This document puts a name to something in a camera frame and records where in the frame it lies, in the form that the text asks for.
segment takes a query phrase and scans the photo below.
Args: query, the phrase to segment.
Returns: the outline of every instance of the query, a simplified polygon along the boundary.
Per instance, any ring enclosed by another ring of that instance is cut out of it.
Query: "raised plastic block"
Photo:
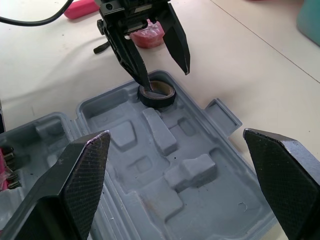
[[[164,178],[172,189],[178,193],[188,187],[201,187],[215,177],[216,164],[203,154],[195,159],[185,159],[164,174]]]
[[[157,112],[153,108],[147,108],[142,111],[142,115],[147,122],[154,139],[154,144],[159,152],[164,156],[168,156],[174,152],[177,149],[177,140]]]
[[[137,144],[136,134],[130,121],[125,121],[110,129],[111,142],[124,152]]]

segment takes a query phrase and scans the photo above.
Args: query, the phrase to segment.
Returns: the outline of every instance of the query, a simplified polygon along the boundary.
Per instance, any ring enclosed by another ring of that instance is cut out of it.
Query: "white table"
[[[201,108],[215,98],[226,104],[243,122],[230,140],[250,164],[244,128],[297,139],[320,159],[320,48],[291,22],[301,0],[271,2],[278,4],[173,0],[191,54],[187,76],[164,45],[139,51],[149,72],[168,71]],[[3,0],[0,15],[40,20],[63,4]],[[78,103],[131,79],[111,49],[94,55],[106,41],[98,19],[93,13],[75,21],[62,16],[40,27],[0,24],[0,99],[7,130],[51,112],[73,119]],[[264,239],[287,238],[277,225]]]

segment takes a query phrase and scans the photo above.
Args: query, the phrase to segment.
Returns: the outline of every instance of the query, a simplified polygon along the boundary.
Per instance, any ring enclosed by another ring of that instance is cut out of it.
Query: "tool case insert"
[[[228,137],[241,122],[219,100],[200,109],[164,71],[174,104],[144,106],[130,81],[82,102],[78,118],[51,113],[0,135],[16,154],[20,187],[0,192],[3,229],[66,145],[102,130],[111,143],[88,239],[258,240],[276,222],[257,177]]]

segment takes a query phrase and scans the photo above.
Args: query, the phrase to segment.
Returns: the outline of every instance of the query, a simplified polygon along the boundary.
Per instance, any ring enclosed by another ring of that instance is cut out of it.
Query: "metal screw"
[[[114,8],[110,3],[108,3],[107,5],[105,5],[105,7],[106,7],[106,9],[108,9],[108,10],[112,10],[112,9]]]

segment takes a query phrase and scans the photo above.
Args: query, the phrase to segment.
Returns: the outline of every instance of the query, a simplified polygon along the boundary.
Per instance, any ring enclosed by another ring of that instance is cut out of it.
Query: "black tape roll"
[[[138,96],[143,105],[160,109],[172,105],[176,98],[176,90],[168,83],[158,80],[150,81],[153,92],[146,91],[143,86],[140,85],[138,90]]]

